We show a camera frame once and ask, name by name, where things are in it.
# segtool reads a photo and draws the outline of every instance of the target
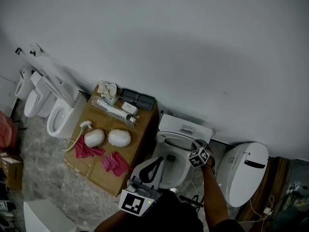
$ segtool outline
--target marble floor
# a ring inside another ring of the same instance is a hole
[[[46,130],[47,119],[38,116],[27,118],[24,116],[24,102],[20,102],[14,114],[14,120],[19,128],[18,145],[24,160],[23,189],[10,192],[9,199],[15,204],[13,214],[16,226],[25,232],[23,215],[23,201],[49,199],[77,226],[78,231],[92,232],[103,220],[118,211],[119,197],[114,197],[98,188],[63,161],[67,140],[50,137]],[[228,147],[211,141],[215,151],[216,167],[228,150]],[[192,181],[199,193],[203,193],[202,173],[200,169],[194,170]],[[184,195],[193,198],[197,191],[191,183],[191,170],[185,181],[177,187],[177,196]],[[229,215],[234,218],[238,209],[229,207]],[[204,230],[208,231],[204,210],[200,209],[199,218],[204,223]]]

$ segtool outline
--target toilet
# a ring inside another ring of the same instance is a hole
[[[209,128],[163,114],[152,155],[152,158],[162,156],[165,159],[160,188],[174,188],[184,181],[191,167],[188,154],[192,142],[201,139],[209,143],[211,135]]]
[[[259,187],[268,163],[268,150],[260,143],[245,143],[228,151],[217,173],[217,183],[232,207],[245,204]]]
[[[24,114],[26,117],[34,117],[38,115],[46,118],[52,111],[56,102],[56,97],[47,87],[42,76],[38,72],[34,72],[30,80],[35,89],[33,89],[28,95]]]
[[[22,101],[26,101],[30,92],[34,89],[34,85],[30,80],[31,70],[24,68],[19,72],[19,83],[17,84],[15,96]]]
[[[61,84],[51,72],[42,72],[45,84],[57,97],[47,120],[47,132],[52,137],[71,138],[87,99],[72,85]]]
[[[77,226],[51,201],[24,202],[24,220],[27,232],[76,232]]]
[[[76,104],[71,108],[63,99],[58,98],[47,120],[47,132],[52,137],[71,138],[87,100],[77,88],[67,83],[62,83],[62,86]]]

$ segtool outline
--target pink cloth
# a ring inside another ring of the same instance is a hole
[[[15,147],[18,129],[11,118],[0,111],[0,148]]]
[[[84,141],[84,136],[81,136],[75,145],[76,158],[103,156],[105,153],[104,149],[93,147],[89,148]]]
[[[103,158],[102,163],[106,172],[111,170],[117,177],[125,173],[129,167],[126,160],[117,151],[112,152],[107,157]]]

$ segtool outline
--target toilet flush button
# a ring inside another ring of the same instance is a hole
[[[180,130],[191,134],[193,133],[193,128],[189,126],[183,126]]]

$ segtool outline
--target gray wall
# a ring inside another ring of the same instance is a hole
[[[0,29],[91,92],[108,80],[215,128],[309,160],[309,0],[0,0]]]

